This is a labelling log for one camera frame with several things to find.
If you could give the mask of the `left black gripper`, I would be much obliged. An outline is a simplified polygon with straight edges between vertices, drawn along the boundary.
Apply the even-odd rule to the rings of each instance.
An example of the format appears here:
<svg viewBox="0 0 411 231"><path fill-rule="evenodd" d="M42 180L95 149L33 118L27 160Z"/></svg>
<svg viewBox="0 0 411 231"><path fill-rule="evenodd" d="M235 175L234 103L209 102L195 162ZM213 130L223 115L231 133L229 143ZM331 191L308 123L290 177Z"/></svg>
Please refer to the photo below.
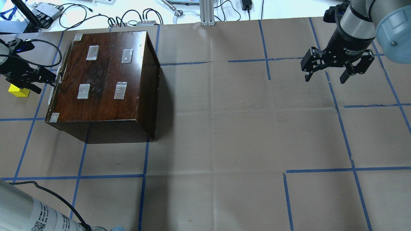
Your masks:
<svg viewBox="0 0 411 231"><path fill-rule="evenodd" d="M16 38L5 42L1 39L1 74L6 80L18 88L26 88L37 94L42 89L33 82L55 84L57 75L44 67L32 68L18 53L31 51L35 48L31 41Z"/></svg>

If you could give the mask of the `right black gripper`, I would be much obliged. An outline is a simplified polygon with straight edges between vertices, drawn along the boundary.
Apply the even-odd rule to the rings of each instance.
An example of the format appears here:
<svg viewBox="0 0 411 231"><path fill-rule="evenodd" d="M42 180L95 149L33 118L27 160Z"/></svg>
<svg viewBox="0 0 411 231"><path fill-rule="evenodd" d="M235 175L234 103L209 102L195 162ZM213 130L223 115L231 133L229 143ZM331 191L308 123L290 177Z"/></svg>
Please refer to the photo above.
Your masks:
<svg viewBox="0 0 411 231"><path fill-rule="evenodd" d="M373 63L375 57L369 52L369 46L374 38L355 38L342 30L334 31L327 44L321 51L316 47L310 47L301 60L301 70L307 72L304 76L309 82L314 72L326 67L345 67L340 76L340 83L344 84L355 74L364 74Z"/></svg>

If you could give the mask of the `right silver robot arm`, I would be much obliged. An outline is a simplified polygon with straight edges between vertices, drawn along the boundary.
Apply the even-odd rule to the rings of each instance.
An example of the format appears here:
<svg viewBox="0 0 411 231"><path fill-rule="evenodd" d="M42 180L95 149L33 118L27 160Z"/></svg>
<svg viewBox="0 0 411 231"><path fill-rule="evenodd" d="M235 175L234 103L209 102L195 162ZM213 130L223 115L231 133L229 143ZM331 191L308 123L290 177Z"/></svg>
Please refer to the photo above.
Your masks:
<svg viewBox="0 0 411 231"><path fill-rule="evenodd" d="M345 0L330 6L323 21L336 24L327 47L308 49L301 61L308 82L313 73L328 67L344 67L340 83L355 74L364 74L375 57L370 44L377 39L386 57L409 64L411 6L409 0Z"/></svg>

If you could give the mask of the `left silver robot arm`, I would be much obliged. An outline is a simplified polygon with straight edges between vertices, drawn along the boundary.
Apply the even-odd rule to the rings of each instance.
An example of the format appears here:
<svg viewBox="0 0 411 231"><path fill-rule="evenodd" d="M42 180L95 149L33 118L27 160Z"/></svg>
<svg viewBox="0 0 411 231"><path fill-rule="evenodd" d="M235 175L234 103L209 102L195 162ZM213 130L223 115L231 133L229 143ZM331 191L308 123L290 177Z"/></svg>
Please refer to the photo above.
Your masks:
<svg viewBox="0 0 411 231"><path fill-rule="evenodd" d="M1 75L19 89L31 90L37 94L41 89L35 83L45 83L55 86L56 75L48 68L50 65L36 64L19 56L21 52L35 48L34 42L41 39L16 38L12 41L1 41ZM75 214L79 222L56 211L28 193L17 188L18 185L33 184L62 201ZM53 191L29 180L8 183L1 180L1 230L2 231L103 231L103 227L88 225L78 211L63 197Z"/></svg>

